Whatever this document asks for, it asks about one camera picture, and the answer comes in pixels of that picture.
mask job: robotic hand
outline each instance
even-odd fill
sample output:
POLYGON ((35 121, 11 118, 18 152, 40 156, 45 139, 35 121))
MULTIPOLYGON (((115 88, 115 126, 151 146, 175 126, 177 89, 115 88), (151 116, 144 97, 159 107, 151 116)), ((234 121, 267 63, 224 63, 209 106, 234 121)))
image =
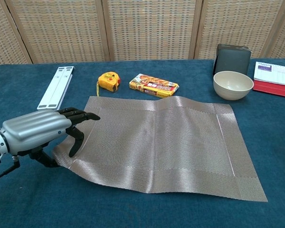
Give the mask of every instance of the robotic hand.
POLYGON ((0 160, 4 154, 10 153, 14 165, 0 177, 18 168, 19 156, 27 154, 46 167, 58 167, 55 160, 43 152, 43 147, 50 141, 68 134, 75 138, 75 143, 69 152, 69 156, 73 157, 84 140, 84 134, 75 125, 85 120, 99 119, 100 117, 94 113, 66 108, 58 111, 36 111, 6 120, 0 129, 0 160))

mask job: yellow tape measure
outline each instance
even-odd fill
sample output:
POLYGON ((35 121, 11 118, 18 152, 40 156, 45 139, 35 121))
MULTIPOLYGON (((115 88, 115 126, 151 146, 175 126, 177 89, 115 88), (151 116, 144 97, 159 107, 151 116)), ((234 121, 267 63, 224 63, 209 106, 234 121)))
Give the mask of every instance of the yellow tape measure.
POLYGON ((120 84, 120 77, 116 72, 106 72, 98 78, 96 93, 99 96, 99 86, 111 92, 115 92, 120 84))

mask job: robot finger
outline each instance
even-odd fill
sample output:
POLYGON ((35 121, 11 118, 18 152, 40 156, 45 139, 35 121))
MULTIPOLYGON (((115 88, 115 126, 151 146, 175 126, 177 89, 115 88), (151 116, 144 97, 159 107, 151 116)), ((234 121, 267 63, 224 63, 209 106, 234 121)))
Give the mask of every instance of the robot finger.
POLYGON ((86 113, 86 112, 85 111, 81 111, 81 110, 74 110, 74 111, 71 111, 71 112, 61 113, 61 114, 64 115, 65 117, 69 117, 69 116, 78 115, 78 114, 82 114, 82 113, 86 113))
POLYGON ((64 108, 61 110, 57 110, 57 112, 59 112, 60 114, 63 114, 63 113, 68 113, 68 112, 76 111, 76 110, 78 110, 78 109, 70 107, 70 108, 64 108))
POLYGON ((94 113, 82 113, 67 118, 72 122, 72 125, 79 124, 85 120, 100 120, 100 117, 94 113))

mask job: blue felt surface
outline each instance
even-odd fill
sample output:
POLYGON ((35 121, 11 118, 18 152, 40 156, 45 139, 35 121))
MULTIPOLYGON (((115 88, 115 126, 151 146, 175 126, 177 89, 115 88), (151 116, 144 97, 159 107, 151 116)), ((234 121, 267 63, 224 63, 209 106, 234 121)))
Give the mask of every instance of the blue felt surface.
MULTIPOLYGON (((285 66, 285 59, 259 60, 285 66)), ((251 78, 255 61, 249 66, 251 78)), ((96 95, 97 78, 107 71, 116 71, 122 83, 116 93, 101 89, 101 96, 159 99, 129 89, 129 81, 144 73, 179 83, 176 95, 230 104, 268 203, 110 188, 21 157, 21 167, 0 179, 0 227, 285 227, 285 97, 251 91, 238 101, 223 100, 213 90, 213 60, 2 65, 0 126, 36 110, 58 66, 76 67, 62 108, 83 109, 96 95)), ((53 141, 47 153, 61 141, 53 141)), ((0 173, 11 164, 5 155, 0 173)))

